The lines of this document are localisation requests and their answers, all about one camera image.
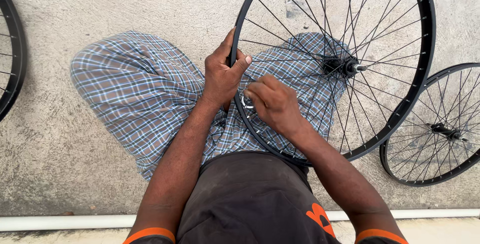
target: black bicycle wheel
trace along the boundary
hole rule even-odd
[[[12,0],[0,0],[0,121],[15,103],[27,68],[25,35]]]
[[[402,125],[380,146],[383,167],[408,186],[454,178],[480,159],[480,63],[430,76]]]
[[[410,112],[435,45],[433,0],[245,0],[236,26],[230,65],[237,48],[253,56],[235,95],[243,122],[265,149],[306,166],[242,104],[250,82],[271,73],[296,89],[303,116],[352,161]]]

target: white pipe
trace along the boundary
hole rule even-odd
[[[395,219],[478,217],[480,208],[465,209],[401,209],[391,210]],[[331,221],[348,221],[343,211],[326,211]],[[3,216],[0,217],[0,232],[37,231],[93,228],[129,228],[136,215],[92,216]]]

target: forearm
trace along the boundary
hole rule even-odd
[[[153,173],[130,232],[161,227],[176,234],[198,179],[210,125],[220,106],[200,98]]]
[[[401,235],[387,204],[375,188],[309,123],[306,122],[304,126],[291,136],[290,141],[312,163],[321,184],[349,216],[357,233],[376,226],[371,224],[376,220],[389,224],[389,228]]]

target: orange logo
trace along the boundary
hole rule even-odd
[[[311,210],[313,210],[313,212],[307,211],[307,216],[309,216],[312,220],[318,223],[318,225],[320,225],[321,228],[325,230],[325,232],[335,237],[332,225],[330,224],[330,220],[328,219],[325,210],[317,203],[311,204]]]

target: plaid pants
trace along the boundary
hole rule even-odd
[[[285,78],[281,81],[297,90],[302,115],[321,135],[327,136],[333,121],[334,101],[338,102],[346,85],[336,77],[323,75],[319,55],[334,56],[333,50],[345,54],[339,44],[324,40],[321,33],[299,33],[281,45],[253,55],[239,91],[242,93],[250,82],[267,73]],[[107,130],[135,156],[138,172],[146,180],[152,176],[205,86],[201,71],[176,46],[158,36],[134,31],[84,48],[71,62],[70,76]],[[303,158],[284,137],[256,117],[254,111],[246,111],[257,133],[269,144]],[[228,113],[219,108],[215,115],[202,163],[240,150],[264,148],[246,128],[232,102]]]

